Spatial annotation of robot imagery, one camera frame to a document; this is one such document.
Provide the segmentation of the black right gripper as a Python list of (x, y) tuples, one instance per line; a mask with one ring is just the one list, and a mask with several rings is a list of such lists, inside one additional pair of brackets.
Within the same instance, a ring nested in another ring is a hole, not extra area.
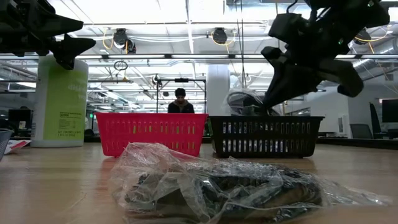
[[(323, 79), (337, 83), (337, 92), (342, 95), (355, 97), (361, 93), (364, 83), (351, 62), (324, 59), (347, 53), (348, 42), (353, 38), (352, 13), (352, 9), (312, 9), (308, 19), (301, 14), (290, 14), (292, 59), (275, 47), (264, 47), (261, 51), (274, 68), (274, 76), (262, 101), (265, 110), (317, 91)], [(294, 63), (320, 60), (320, 77), (314, 69)]]

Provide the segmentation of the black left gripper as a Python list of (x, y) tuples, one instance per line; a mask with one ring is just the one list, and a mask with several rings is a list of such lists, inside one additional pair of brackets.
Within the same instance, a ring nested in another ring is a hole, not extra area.
[[(84, 22), (56, 15), (48, 1), (1, 1), (1, 53), (23, 57), (27, 52), (39, 56), (53, 53), (56, 62), (73, 70), (75, 58), (95, 46), (89, 38), (71, 37)], [(56, 35), (63, 40), (56, 41)]]

